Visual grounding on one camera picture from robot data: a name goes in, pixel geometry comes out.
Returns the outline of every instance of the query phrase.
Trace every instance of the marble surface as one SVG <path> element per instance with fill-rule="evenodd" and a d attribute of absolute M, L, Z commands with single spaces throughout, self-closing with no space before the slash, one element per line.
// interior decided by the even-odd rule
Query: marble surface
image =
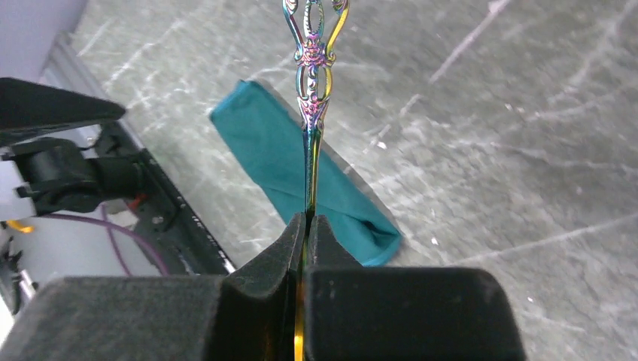
<path fill-rule="evenodd" d="M 74 46 L 238 264 L 279 234 L 207 115 L 294 102 L 281 1 L 90 2 Z M 638 359 L 638 0 L 353 0 L 336 52 L 325 139 L 393 264 L 493 272 L 532 360 Z"/>

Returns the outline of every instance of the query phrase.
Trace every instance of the iridescent metal utensil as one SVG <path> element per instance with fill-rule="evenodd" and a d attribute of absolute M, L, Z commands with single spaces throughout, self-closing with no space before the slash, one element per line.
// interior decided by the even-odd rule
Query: iridescent metal utensil
<path fill-rule="evenodd" d="M 295 61 L 297 63 L 296 89 L 297 103 L 302 116 L 303 150 L 305 167 L 305 215 L 307 219 L 306 236 L 310 228 L 312 217 L 317 208 L 317 170 L 319 153 L 321 150 L 321 138 L 324 134 L 324 118 L 330 101 L 330 93 L 333 88 L 333 66 L 336 56 L 334 45 L 343 29 L 345 20 L 350 10 L 349 0 L 331 0 L 334 11 L 338 15 L 335 27 L 330 33 L 327 42 L 322 41 L 324 36 L 324 6 L 321 0 L 306 0 L 303 16 L 303 29 L 305 39 L 297 26 L 293 15 L 299 8 L 299 0 L 283 0 L 284 16 L 293 33 L 296 42 Z M 319 21 L 316 29 L 310 22 L 310 13 L 319 11 Z M 319 92 L 319 72 L 323 70 L 326 77 L 326 85 L 323 94 Z M 305 267 L 307 239 L 304 240 L 302 252 L 302 264 L 300 272 Z M 297 287 L 297 309 L 295 318 L 295 360 L 303 360 L 303 282 L 302 274 L 299 274 Z"/>

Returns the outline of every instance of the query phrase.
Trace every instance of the cloth fold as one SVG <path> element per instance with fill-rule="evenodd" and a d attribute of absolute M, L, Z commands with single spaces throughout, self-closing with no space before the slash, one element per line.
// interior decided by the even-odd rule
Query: cloth fold
<path fill-rule="evenodd" d="M 259 83 L 241 81 L 211 120 L 284 222 L 303 212 L 302 130 L 286 108 Z M 342 246 L 363 265 L 389 261 L 400 232 L 323 151 L 317 182 L 317 214 L 328 217 Z"/>

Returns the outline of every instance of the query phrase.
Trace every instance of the wire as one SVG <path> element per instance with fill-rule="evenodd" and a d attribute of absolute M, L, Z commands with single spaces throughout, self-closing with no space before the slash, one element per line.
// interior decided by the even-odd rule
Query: wire
<path fill-rule="evenodd" d="M 100 207 L 100 210 L 102 211 L 102 220 L 108 221 L 106 205 L 102 205 Z M 131 273 L 131 270 L 129 269 L 129 267 L 126 265 L 126 262 L 124 261 L 124 257 L 122 256 L 122 252 L 120 251 L 120 246 L 117 245 L 117 241 L 115 240 L 115 235 L 113 234 L 113 229 L 111 229 L 110 227 L 107 227 L 106 232 L 108 233 L 108 240 L 111 241 L 111 246 L 113 247 L 113 251 L 115 252 L 117 261 L 122 266 L 124 273 L 126 273 L 126 275 L 129 277 L 133 276 L 133 274 Z"/>
<path fill-rule="evenodd" d="M 155 262 L 155 265 L 159 269 L 159 273 L 162 276 L 169 275 L 169 268 L 166 266 L 166 264 L 162 260 L 162 257 L 160 256 L 160 254 L 157 253 L 157 250 L 155 250 L 155 248 L 153 248 L 153 246 L 150 245 L 150 243 L 148 243 L 142 236 L 138 235 L 137 233 L 131 230 L 128 230 L 122 226 L 118 226 L 117 224 L 108 222 L 106 220 L 98 220 L 96 218 L 76 216 L 72 214 L 47 214 L 42 217 L 53 219 L 53 220 L 71 220 L 71 221 L 81 222 L 81 223 L 90 223 L 90 224 L 95 224 L 97 226 L 102 226 L 107 229 L 111 229 L 111 230 L 123 233 L 124 235 L 127 235 L 130 238 L 133 238 L 133 241 L 135 241 L 135 243 L 137 243 L 140 248 L 144 249 L 150 255 L 150 257 Z"/>

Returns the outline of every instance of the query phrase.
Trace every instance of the yellow object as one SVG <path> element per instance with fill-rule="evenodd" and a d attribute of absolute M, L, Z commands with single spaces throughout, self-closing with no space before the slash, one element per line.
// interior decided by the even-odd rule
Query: yellow object
<path fill-rule="evenodd" d="M 33 226 L 25 226 L 17 220 L 8 220 L 7 226 L 22 233 L 31 233 L 35 231 L 35 228 L 33 228 Z"/>

